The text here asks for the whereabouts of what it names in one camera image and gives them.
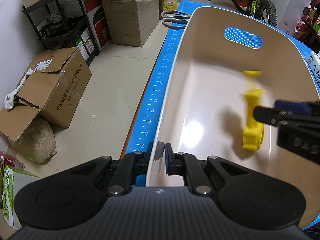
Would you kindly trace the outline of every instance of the white wall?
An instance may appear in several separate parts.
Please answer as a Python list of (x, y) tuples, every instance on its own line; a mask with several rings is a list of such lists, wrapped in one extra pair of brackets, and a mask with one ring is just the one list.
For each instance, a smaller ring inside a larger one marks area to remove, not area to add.
[[(44, 47), (38, 42), (20, 0), (0, 0), (0, 109), (33, 57)], [(6, 137), (0, 135), (0, 151)]]

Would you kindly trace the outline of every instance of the metal shelf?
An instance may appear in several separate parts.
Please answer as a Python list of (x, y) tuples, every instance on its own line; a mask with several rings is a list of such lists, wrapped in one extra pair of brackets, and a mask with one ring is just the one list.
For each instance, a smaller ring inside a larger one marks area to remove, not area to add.
[(73, 36), (81, 29), (82, 26), (86, 25), (87, 23), (87, 18), (84, 18), (78, 25), (73, 28), (73, 30), (69, 33), (66, 33), (65, 35), (59, 35), (59, 36), (53, 36), (53, 37), (48, 37), (48, 38), (41, 38), (38, 39), (40, 43), (47, 43), (47, 42), (55, 42), (55, 41), (67, 41), (67, 40), (72, 40)]
[[(93, 52), (89, 55), (89, 58), (86, 61), (87, 64), (90, 65), (90, 63), (92, 62), (94, 57), (96, 55), (99, 55), (99, 50), (98, 50), (98, 46), (97, 46), (95, 37), (94, 37), (94, 35), (92, 33), (92, 30), (90, 28), (90, 24), (89, 24), (88, 17), (86, 15), (84, 6), (82, 4), (82, 0), (78, 0), (78, 1), (79, 1), (79, 5), (80, 5), (80, 8), (81, 8), (81, 11), (82, 11), (83, 18), (79, 21), (79, 23), (74, 28), (71, 28), (69, 26), (70, 22), (68, 24), (68, 21), (67, 21), (65, 15), (63, 13), (61, 7), (60, 7), (60, 3), (59, 3), (58, 0), (41, 0), (41, 1), (37, 2), (37, 3), (35, 3), (34, 5), (31, 5), (28, 8), (25, 8), (25, 6), (23, 6), (23, 8), (24, 8), (23, 13), (28, 17), (33, 29), (35, 30), (36, 34), (38, 35), (38, 41), (44, 46), (44, 48), (46, 50), (48, 50), (48, 47), (47, 47), (46, 43), (50, 43), (50, 42), (54, 43), (54, 42), (58, 42), (58, 41), (71, 41), (73, 46), (77, 47), (77, 44), (76, 44), (74, 36), (76, 35), (76, 33), (82, 27), (87, 26), (88, 31), (89, 31), (89, 35), (90, 35), (90, 39), (91, 39), (91, 41), (93, 43), (93, 46), (94, 46)], [(42, 36), (40, 35), (39, 31), (37, 30), (33, 20), (30, 17), (30, 13), (32, 11), (34, 11), (34, 10), (39, 9), (42, 6), (45, 6), (47, 11), (48, 11), (48, 13), (50, 13), (50, 10), (49, 10), (49, 7), (48, 7), (47, 4), (51, 3), (51, 2), (55, 2), (56, 3), (58, 11), (60, 12), (60, 15), (61, 15), (61, 19), (63, 21), (63, 25), (65, 27), (65, 32), (63, 32), (62, 34), (61, 33), (57, 33), (57, 35), (51, 36), (51, 37), (48, 37), (48, 38), (42, 38)]]

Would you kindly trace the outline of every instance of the basket handle hole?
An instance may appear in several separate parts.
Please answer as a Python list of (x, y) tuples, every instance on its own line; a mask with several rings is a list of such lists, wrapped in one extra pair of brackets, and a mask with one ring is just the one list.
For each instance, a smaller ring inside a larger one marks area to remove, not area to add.
[(259, 36), (235, 27), (227, 27), (223, 32), (223, 36), (229, 41), (248, 46), (252, 49), (259, 49), (262, 46), (262, 39)]

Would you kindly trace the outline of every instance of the tile floor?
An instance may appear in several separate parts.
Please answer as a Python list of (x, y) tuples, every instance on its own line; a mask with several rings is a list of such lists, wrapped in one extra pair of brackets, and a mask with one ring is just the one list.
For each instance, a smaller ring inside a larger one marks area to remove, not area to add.
[[(235, 10), (231, 0), (193, 0)], [(168, 29), (154, 29), (142, 48), (108, 44), (90, 65), (92, 77), (68, 129), (54, 127), (57, 154), (39, 165), (8, 152), (26, 165), (26, 170), (44, 178), (102, 155), (118, 159), (129, 127)], [(0, 236), (13, 231), (0, 219)]]

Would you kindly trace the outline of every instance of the scissors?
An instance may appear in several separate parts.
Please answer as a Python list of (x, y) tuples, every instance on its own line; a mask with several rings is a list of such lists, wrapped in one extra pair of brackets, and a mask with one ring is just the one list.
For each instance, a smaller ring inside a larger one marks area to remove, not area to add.
[[(174, 16), (167, 16), (167, 14), (181, 14), (181, 15), (174, 15)], [(186, 24), (188, 23), (191, 15), (185, 12), (180, 12), (180, 11), (164, 11), (161, 13), (161, 23), (163, 26), (170, 28), (170, 29), (184, 29), (186, 27)], [(170, 23), (181, 23), (185, 25), (171, 25), (168, 24)]]

